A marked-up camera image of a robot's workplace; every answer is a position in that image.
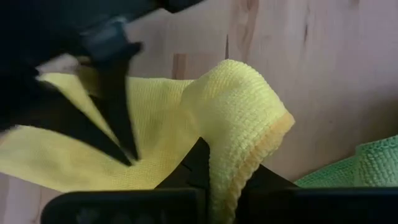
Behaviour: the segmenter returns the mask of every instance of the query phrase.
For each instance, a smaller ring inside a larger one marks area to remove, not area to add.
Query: wooden surface
[[[207,0],[127,33],[145,43],[134,76],[198,78],[225,58],[263,74],[296,119],[265,161],[290,180],[398,133],[397,0]],[[41,69],[70,71],[73,60]],[[0,175],[0,223],[37,223],[57,194]]]

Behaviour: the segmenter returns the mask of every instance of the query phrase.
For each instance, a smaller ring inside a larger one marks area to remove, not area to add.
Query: black plastic part
[[[177,168],[156,188],[195,187],[208,191],[210,147],[199,138]]]
[[[111,19],[81,35],[82,53],[90,60],[85,66],[97,71],[96,83],[82,84],[97,85],[95,95],[88,92],[91,99],[119,140],[121,148],[138,159],[127,107],[126,77],[130,59],[140,51],[141,45],[128,42],[124,23],[123,18]]]
[[[29,115],[30,108],[41,102],[45,90],[35,79],[38,74],[36,69],[22,66],[14,75],[2,77],[0,131],[19,124],[21,118]]]
[[[188,7],[191,7],[202,0],[161,0],[162,7],[171,13],[180,12]]]
[[[49,202],[41,224],[206,223],[198,189],[75,192]]]
[[[48,129],[83,141],[124,165],[131,162],[102,130],[62,93],[47,82],[40,82],[41,94],[27,113],[18,117],[17,124]]]
[[[390,223],[398,188],[257,190],[250,201],[242,223]]]
[[[3,0],[0,76],[36,67],[79,46],[78,34],[114,17],[127,22],[163,5],[177,12],[198,0]]]
[[[265,218],[263,214],[264,205],[270,203],[264,197],[274,192],[296,187],[295,184],[260,165],[242,190],[235,212],[236,222],[263,223]]]

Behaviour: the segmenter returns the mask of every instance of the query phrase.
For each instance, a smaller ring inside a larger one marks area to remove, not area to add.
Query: yellow microfiber cloth
[[[41,76],[114,139],[74,75]],[[199,137],[210,146],[210,212],[231,223],[246,181],[294,123],[263,77],[225,60],[197,80],[128,79],[128,102],[142,159],[118,164],[55,132],[19,126],[0,145],[0,172],[55,190],[153,189]]]

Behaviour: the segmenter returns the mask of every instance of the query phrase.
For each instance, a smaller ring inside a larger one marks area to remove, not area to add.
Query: cloth edge
[[[376,141],[362,143],[355,147],[355,156],[359,153],[366,152],[377,145],[385,144],[386,142],[398,142],[398,135],[390,136],[388,138],[379,139]]]
[[[316,171],[313,171],[313,172],[301,177],[300,179],[296,180],[294,182],[294,184],[298,185],[299,187],[307,187],[306,185],[311,183],[311,179],[314,179],[314,177],[318,178],[318,181],[320,181],[319,179],[325,180],[328,177],[321,176],[320,174],[322,174],[324,172],[328,172],[329,170],[332,170],[338,166],[344,166],[343,168],[341,168],[341,170],[343,170],[343,169],[348,170],[347,167],[351,167],[353,165],[354,159],[355,159],[355,156],[350,156],[348,158],[345,158],[345,159],[339,160],[337,162],[323,166],[323,167],[317,169]]]
[[[234,221],[238,200],[246,182],[251,178],[254,171],[258,169],[264,158],[280,146],[284,134],[289,131],[294,123],[293,116],[286,111],[270,126],[260,142],[250,151],[248,158],[243,162],[229,186],[229,194],[224,203],[225,207],[221,211],[223,214],[221,218],[224,219],[222,223],[232,223]]]

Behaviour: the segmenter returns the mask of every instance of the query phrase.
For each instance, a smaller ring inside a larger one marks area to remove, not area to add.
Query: light wood panel
[[[398,0],[207,0],[155,12],[127,34],[145,44],[133,76],[198,78],[224,58],[263,74],[297,122],[264,164],[290,180],[398,133]],[[37,223],[57,194],[0,175],[0,223]]]

